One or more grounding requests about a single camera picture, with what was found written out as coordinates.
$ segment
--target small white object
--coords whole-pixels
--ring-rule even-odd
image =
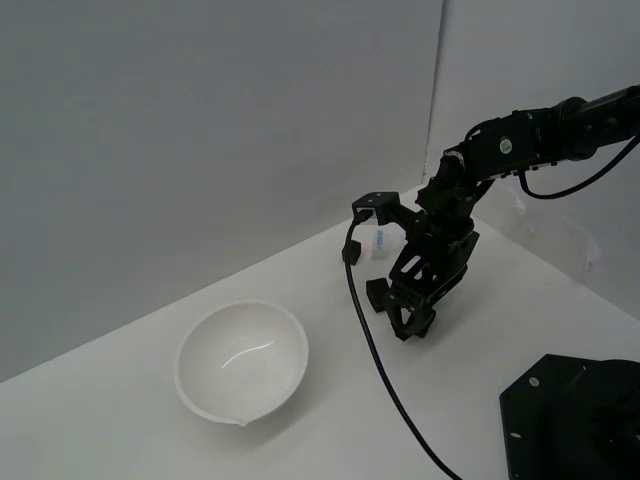
[[[244,300],[217,309],[189,330],[176,356],[174,381],[193,412],[244,426],[291,396],[308,357],[307,336],[292,313]]]
[[[397,250],[400,244],[400,237],[397,232],[391,229],[377,228],[373,231],[373,241],[371,243],[371,259],[384,260]]]

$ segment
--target white surface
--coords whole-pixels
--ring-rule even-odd
[[[476,123],[513,110],[592,100],[640,83],[637,0],[447,0],[429,169]],[[551,193],[586,179],[622,148],[528,175]],[[496,182],[475,214],[569,276],[640,317],[640,149],[582,192],[554,201]]]
[[[408,197],[411,201],[415,194]],[[499,394],[545,353],[640,360],[640,322],[481,222],[465,279],[427,337],[402,343],[365,314],[398,394],[463,478],[506,480]],[[371,229],[360,227],[363,258]],[[0,476],[11,480],[429,479],[378,378],[331,228],[179,302],[0,384]],[[171,365],[193,322],[239,297],[285,305],[309,365],[291,399],[244,428],[207,422],[175,393]]]
[[[244,300],[196,322],[178,350],[174,381],[194,413],[245,426],[291,396],[308,358],[307,336],[291,312]]]
[[[0,1],[0,381],[417,185],[441,5]]]

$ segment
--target robotic arm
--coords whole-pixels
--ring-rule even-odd
[[[609,165],[576,187],[552,195],[529,190],[527,171],[585,160],[599,147],[632,137]],[[424,337],[435,318],[433,306],[467,271],[479,237],[471,212],[495,179],[517,175],[525,193],[560,198],[593,183],[639,142],[640,86],[591,102],[572,97],[552,108],[516,110],[482,122],[444,152],[437,174],[418,192],[419,212],[401,205],[395,192],[369,193],[353,203],[354,215],[368,211],[378,225],[396,223],[406,232],[407,245],[389,274],[391,287],[383,279],[387,287],[370,299],[387,312],[398,338]],[[409,313],[406,322],[402,310]]]

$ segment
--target bowl rim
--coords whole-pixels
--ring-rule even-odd
[[[296,330],[297,330],[297,332],[299,334],[299,337],[300,337],[300,339],[302,341],[302,350],[303,350],[302,351],[302,355],[303,355],[302,365],[300,365],[300,368],[298,369],[298,373],[297,373],[297,376],[294,379],[294,381],[289,385],[289,387],[284,391],[284,393],[282,395],[280,395],[278,399],[276,399],[276,401],[274,401],[271,404],[269,404],[269,405],[265,406],[264,408],[260,409],[256,415],[253,415],[252,418],[248,418],[248,419],[223,418],[223,417],[219,417],[217,415],[213,415],[212,413],[209,413],[209,412],[203,410],[202,408],[198,407],[195,403],[193,403],[193,401],[189,398],[187,393],[184,391],[184,388],[182,387],[182,382],[180,380],[180,360],[181,360],[181,357],[182,357],[182,351],[184,349],[184,346],[187,343],[187,340],[189,340],[189,337],[191,337],[191,335],[196,330],[196,328],[198,328],[201,323],[203,323],[206,320],[210,319],[211,317],[213,317],[217,313],[220,313],[222,310],[226,310],[227,308],[231,308],[231,307],[237,307],[237,306],[240,306],[240,305],[262,305],[262,306],[265,306],[265,307],[273,308],[273,309],[279,311],[280,313],[282,313],[283,316],[289,321],[289,323],[291,323],[296,328]],[[296,318],[296,316],[293,315],[293,313],[291,313],[289,310],[284,308],[282,305],[279,305],[279,304],[276,304],[276,303],[271,303],[271,302],[267,302],[267,301],[264,301],[264,300],[241,299],[241,300],[237,300],[235,302],[226,303],[224,305],[216,307],[211,312],[209,312],[206,315],[200,317],[189,328],[189,330],[187,330],[187,333],[185,334],[184,338],[180,342],[180,346],[178,347],[178,352],[176,353],[176,356],[174,358],[174,362],[173,362],[173,383],[174,383],[174,385],[176,387],[176,391],[178,392],[178,396],[180,397],[182,402],[187,406],[187,408],[189,408],[189,410],[191,410],[193,413],[199,415],[202,418],[210,420],[212,422],[226,423],[226,424],[237,424],[237,425],[244,426],[249,422],[257,420],[258,418],[264,417],[265,415],[273,412],[278,407],[280,407],[280,405],[282,405],[284,402],[286,402],[289,399],[289,397],[293,394],[293,392],[295,392],[295,390],[300,385],[300,382],[302,381],[302,377],[304,376],[304,374],[305,374],[305,372],[307,370],[308,362],[309,362],[309,341],[307,339],[307,334],[305,333],[304,328],[302,327],[302,324]]]

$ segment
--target white ceramic bowl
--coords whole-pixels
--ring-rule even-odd
[[[246,425],[291,396],[308,357],[307,336],[293,314],[245,300],[191,328],[178,350],[174,381],[182,401],[201,417]]]

